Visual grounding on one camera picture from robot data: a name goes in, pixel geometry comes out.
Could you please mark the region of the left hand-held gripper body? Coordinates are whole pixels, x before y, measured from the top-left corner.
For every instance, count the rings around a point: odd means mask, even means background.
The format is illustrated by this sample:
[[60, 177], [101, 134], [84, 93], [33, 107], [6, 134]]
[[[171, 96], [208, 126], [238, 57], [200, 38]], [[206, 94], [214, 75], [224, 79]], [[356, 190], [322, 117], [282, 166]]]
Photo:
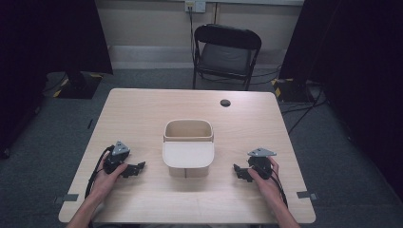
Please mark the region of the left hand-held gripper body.
[[124, 143], [117, 141], [110, 149], [104, 161], [103, 168], [107, 174], [111, 174], [125, 161], [130, 153], [130, 148]]

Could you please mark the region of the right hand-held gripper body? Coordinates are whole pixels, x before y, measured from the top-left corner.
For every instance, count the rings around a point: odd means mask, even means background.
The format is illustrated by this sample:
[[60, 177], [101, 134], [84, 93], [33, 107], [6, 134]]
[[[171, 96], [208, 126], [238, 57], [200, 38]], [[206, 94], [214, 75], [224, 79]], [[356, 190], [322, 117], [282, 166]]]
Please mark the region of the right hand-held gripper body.
[[268, 160], [269, 157], [276, 156], [276, 152], [266, 148], [257, 148], [247, 153], [249, 156], [249, 166], [258, 172], [259, 176], [268, 180], [272, 175], [272, 163]]

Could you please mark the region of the person's right hand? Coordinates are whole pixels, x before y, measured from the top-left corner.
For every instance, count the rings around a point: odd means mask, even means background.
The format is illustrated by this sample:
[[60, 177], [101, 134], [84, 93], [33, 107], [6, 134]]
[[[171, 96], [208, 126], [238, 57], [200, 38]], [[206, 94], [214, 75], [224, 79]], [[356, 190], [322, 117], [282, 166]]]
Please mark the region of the person's right hand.
[[274, 209], [279, 205], [283, 205], [282, 194], [279, 190], [279, 179], [278, 179], [278, 169], [279, 166], [277, 162], [272, 158], [268, 157], [268, 161], [272, 164], [273, 173], [272, 177], [268, 180], [262, 179], [258, 172], [252, 168], [248, 169], [248, 173], [257, 183], [260, 192], [262, 193], [267, 204]]

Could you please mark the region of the person's left hand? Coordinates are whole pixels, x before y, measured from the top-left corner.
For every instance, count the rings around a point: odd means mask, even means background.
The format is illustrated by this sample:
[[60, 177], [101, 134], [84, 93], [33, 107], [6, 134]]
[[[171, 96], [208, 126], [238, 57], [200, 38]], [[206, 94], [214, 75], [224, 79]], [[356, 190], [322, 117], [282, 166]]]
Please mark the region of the person's left hand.
[[96, 171], [95, 180], [88, 195], [88, 198], [93, 200], [96, 204], [100, 204], [105, 199], [116, 180], [128, 167], [128, 164], [123, 162], [112, 173], [107, 174], [104, 170], [105, 160], [106, 156], [102, 158], [101, 166]]

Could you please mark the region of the beige bin with lid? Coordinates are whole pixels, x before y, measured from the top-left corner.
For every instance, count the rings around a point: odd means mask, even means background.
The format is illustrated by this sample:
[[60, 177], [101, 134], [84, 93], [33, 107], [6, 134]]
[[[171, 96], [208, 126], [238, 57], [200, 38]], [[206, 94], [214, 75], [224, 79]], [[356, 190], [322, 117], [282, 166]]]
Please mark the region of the beige bin with lid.
[[215, 158], [214, 131], [198, 119], [170, 121], [163, 134], [163, 161], [174, 178], [204, 178]]

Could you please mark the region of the grey tape strip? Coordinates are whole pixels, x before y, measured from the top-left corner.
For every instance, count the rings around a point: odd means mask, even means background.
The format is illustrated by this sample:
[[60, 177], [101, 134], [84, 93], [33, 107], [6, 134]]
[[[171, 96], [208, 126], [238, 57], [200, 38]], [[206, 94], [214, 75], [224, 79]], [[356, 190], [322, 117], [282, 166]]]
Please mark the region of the grey tape strip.
[[76, 201], [78, 197], [78, 194], [65, 194], [63, 196], [57, 197], [54, 202], [56, 204], [63, 204], [65, 201]]
[[297, 197], [299, 199], [310, 199], [310, 200], [317, 200], [318, 196], [316, 193], [310, 193], [309, 191], [299, 191], [297, 192]]

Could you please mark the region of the black stand base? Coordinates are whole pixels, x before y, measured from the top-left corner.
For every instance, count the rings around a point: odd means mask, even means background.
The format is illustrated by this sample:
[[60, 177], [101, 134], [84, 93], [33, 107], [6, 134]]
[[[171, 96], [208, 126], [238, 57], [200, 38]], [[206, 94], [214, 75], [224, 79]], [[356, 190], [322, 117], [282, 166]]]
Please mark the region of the black stand base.
[[271, 84], [281, 102], [313, 103], [316, 100], [306, 84], [299, 84], [294, 79], [274, 79]]
[[67, 79], [62, 82], [53, 97], [59, 99], [87, 99], [95, 94], [103, 76], [97, 73], [68, 71]]

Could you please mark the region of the black folding chair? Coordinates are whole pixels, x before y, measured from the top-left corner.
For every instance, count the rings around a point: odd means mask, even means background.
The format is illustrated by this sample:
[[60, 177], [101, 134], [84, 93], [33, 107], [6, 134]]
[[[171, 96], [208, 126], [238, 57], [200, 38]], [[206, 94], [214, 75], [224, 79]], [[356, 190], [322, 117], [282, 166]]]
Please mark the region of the black folding chair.
[[248, 90], [261, 49], [261, 39], [252, 30], [216, 24], [196, 28], [193, 54], [193, 82], [197, 75], [241, 80]]

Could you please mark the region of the dark curtain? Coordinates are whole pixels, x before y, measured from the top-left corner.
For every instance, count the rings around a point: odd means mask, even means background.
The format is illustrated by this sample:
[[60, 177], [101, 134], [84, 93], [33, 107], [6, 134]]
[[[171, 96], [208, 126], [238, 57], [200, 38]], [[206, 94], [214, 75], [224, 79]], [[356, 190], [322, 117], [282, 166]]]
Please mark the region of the dark curtain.
[[304, 0], [280, 76], [324, 84], [403, 200], [403, 0]]
[[0, 0], [0, 159], [68, 71], [113, 72], [95, 0]]

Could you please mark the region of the white wall socket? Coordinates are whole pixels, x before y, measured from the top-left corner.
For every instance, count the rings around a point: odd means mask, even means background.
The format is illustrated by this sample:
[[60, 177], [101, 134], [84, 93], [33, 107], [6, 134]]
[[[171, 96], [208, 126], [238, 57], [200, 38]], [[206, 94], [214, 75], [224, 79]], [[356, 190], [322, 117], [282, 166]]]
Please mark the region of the white wall socket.
[[187, 0], [184, 2], [184, 10], [186, 12], [205, 13], [206, 3], [200, 0]]

